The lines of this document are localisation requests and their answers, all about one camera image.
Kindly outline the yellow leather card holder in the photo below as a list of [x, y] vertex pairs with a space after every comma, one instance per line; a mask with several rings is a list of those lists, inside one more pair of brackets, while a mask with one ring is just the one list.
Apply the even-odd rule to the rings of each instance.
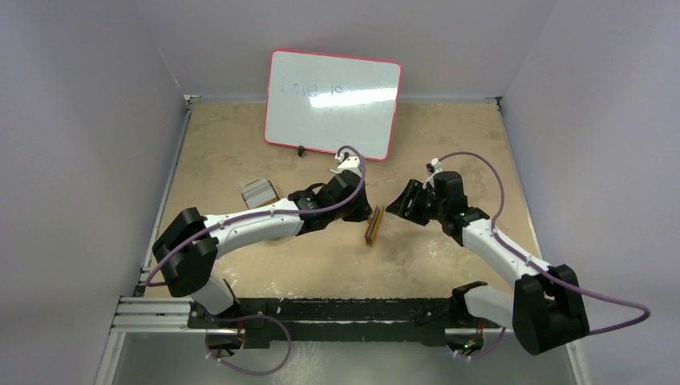
[[376, 206], [373, 209], [373, 213], [368, 221], [368, 227], [365, 232], [365, 242], [368, 246], [372, 247], [378, 237], [379, 227], [382, 223], [382, 218], [385, 212], [383, 206]]

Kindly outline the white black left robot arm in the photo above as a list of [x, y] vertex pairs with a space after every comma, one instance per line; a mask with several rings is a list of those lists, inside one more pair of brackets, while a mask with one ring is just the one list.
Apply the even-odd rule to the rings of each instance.
[[218, 327], [228, 328], [237, 322], [239, 306], [230, 286], [213, 275], [217, 259], [263, 241], [320, 231], [336, 220], [362, 222], [370, 214], [365, 175], [349, 169], [258, 209], [205, 216], [195, 207], [185, 209], [153, 245], [156, 267], [146, 283], [153, 286], [161, 274], [173, 297], [189, 296]]

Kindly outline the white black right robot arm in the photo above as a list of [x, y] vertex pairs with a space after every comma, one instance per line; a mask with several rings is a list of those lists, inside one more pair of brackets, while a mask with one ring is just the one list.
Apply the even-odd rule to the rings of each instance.
[[462, 176], [438, 172], [422, 183], [409, 180], [386, 211], [417, 225], [437, 221], [443, 232], [491, 266], [509, 285], [512, 294], [485, 282], [459, 286], [451, 292], [450, 315], [460, 326], [479, 318], [511, 329], [531, 355], [584, 338], [590, 332], [580, 293], [561, 286], [578, 286], [576, 273], [566, 265], [553, 266], [494, 229], [489, 215], [470, 206]]

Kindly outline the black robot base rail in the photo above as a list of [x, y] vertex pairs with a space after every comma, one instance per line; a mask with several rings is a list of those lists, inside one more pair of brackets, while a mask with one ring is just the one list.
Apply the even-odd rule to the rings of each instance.
[[458, 314], [450, 298], [241, 298], [234, 309], [217, 316], [191, 305], [188, 327], [237, 332], [247, 349], [287, 339], [462, 348], [471, 338], [483, 342], [480, 327], [497, 325]]

